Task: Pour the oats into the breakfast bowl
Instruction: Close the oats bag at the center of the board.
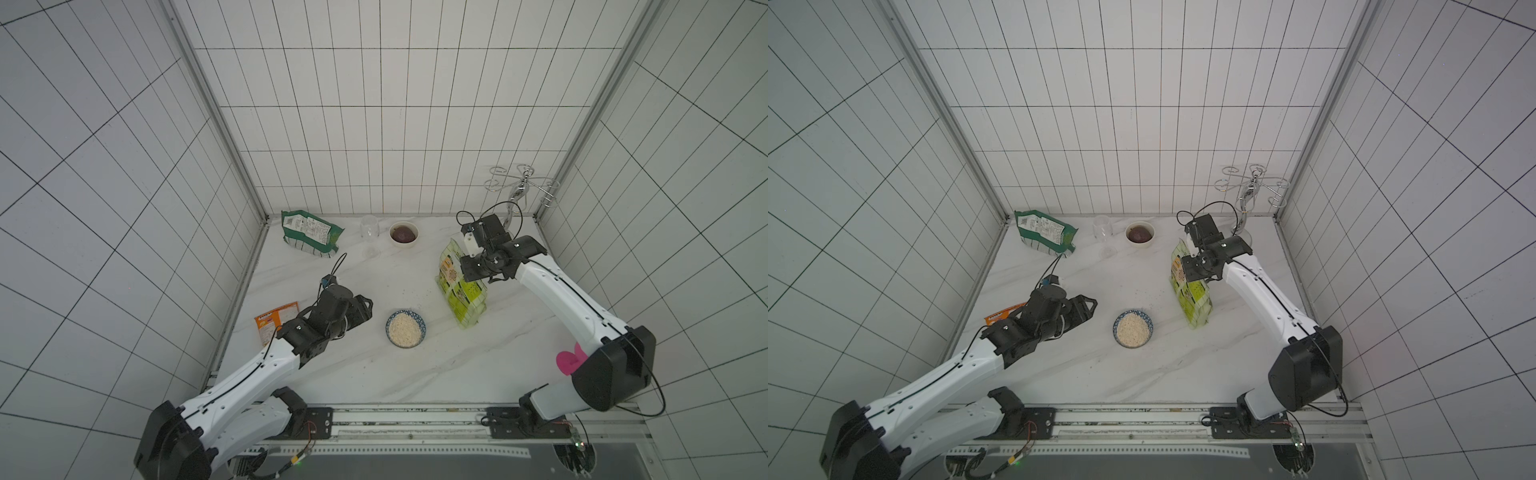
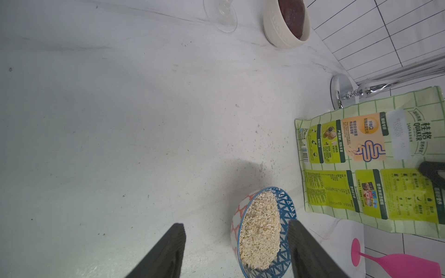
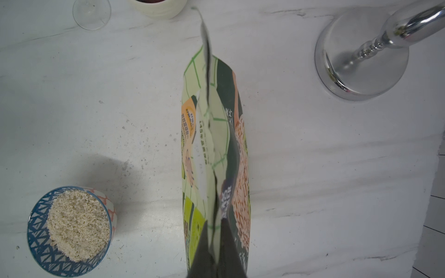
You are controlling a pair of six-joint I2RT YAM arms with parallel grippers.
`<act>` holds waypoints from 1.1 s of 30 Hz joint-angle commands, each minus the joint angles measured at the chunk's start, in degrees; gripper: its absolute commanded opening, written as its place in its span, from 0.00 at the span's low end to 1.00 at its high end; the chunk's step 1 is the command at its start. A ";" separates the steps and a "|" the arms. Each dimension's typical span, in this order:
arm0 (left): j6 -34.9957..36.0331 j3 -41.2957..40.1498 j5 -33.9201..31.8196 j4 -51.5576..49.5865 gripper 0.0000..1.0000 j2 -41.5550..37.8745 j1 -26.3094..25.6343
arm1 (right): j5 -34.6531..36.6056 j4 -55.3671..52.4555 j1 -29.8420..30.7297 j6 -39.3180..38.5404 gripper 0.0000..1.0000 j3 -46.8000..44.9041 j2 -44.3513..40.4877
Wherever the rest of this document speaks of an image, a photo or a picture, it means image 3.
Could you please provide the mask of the green Quaker oats bag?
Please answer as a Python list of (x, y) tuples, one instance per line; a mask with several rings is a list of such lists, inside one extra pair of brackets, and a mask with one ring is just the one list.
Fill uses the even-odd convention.
[(181, 180), (187, 272), (204, 223), (216, 273), (221, 220), (229, 222), (247, 275), (251, 204), (248, 144), (233, 70), (212, 53), (207, 26), (202, 46), (185, 69), (181, 97)]

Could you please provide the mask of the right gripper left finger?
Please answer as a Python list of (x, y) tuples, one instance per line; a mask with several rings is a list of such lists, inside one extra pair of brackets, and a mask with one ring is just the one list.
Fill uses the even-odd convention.
[(207, 222), (204, 223), (198, 247), (187, 278), (215, 278), (216, 265), (208, 246)]

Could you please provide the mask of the blue patterned breakfast bowl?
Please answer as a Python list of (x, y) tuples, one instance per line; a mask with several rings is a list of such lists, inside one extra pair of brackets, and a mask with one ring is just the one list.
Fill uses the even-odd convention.
[(105, 258), (117, 229), (114, 204), (93, 188), (63, 186), (45, 194), (27, 226), (29, 249), (37, 264), (60, 278), (77, 278)]

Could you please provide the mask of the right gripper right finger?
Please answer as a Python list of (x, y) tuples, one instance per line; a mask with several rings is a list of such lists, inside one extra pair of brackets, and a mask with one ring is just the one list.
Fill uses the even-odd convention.
[(217, 266), (218, 278), (247, 278), (236, 249), (229, 222), (221, 220), (220, 258)]

